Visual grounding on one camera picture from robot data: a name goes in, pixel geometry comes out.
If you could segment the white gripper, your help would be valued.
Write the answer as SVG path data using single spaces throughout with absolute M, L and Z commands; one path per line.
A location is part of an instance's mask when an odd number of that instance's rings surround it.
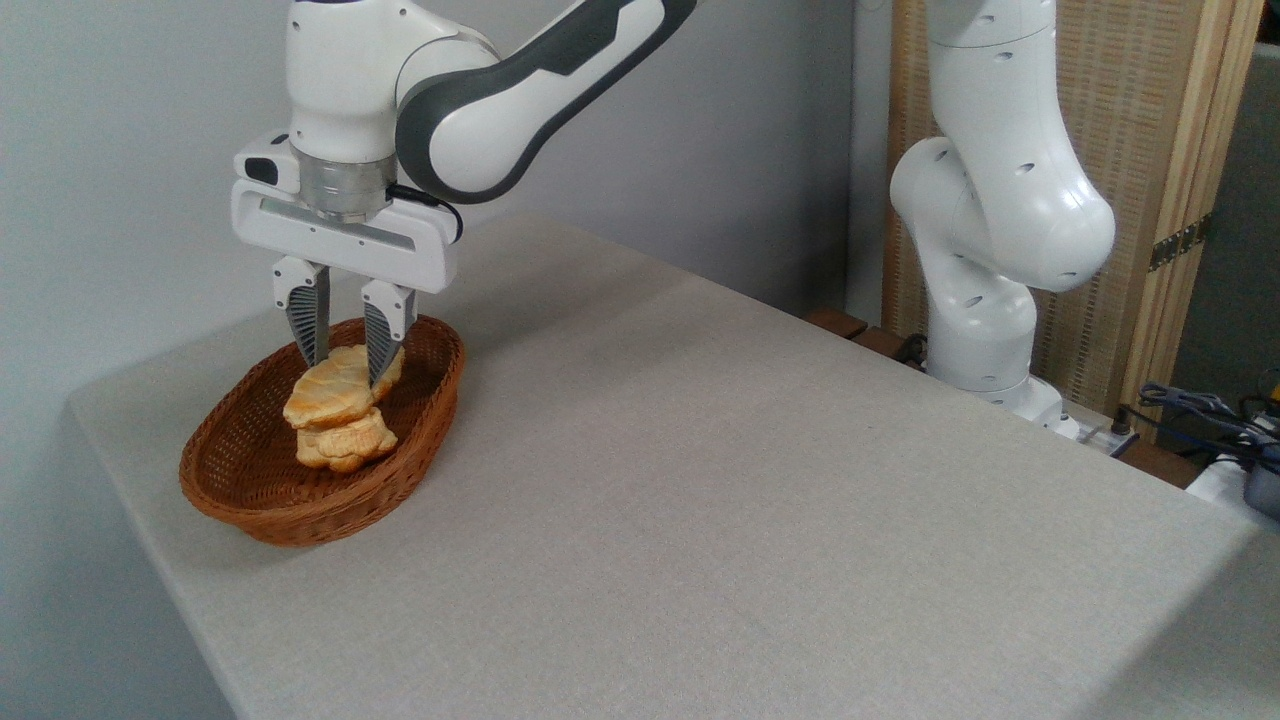
M 246 243 L 287 255 L 271 268 L 274 299 L 307 366 L 329 354 L 329 266 L 371 278 L 361 296 L 372 388 L 415 323 L 415 290 L 439 293 L 454 279 L 457 214 L 396 199 L 365 223 L 325 219 L 300 197 L 300 164 L 284 132 L 241 149 L 234 169 L 233 229 Z

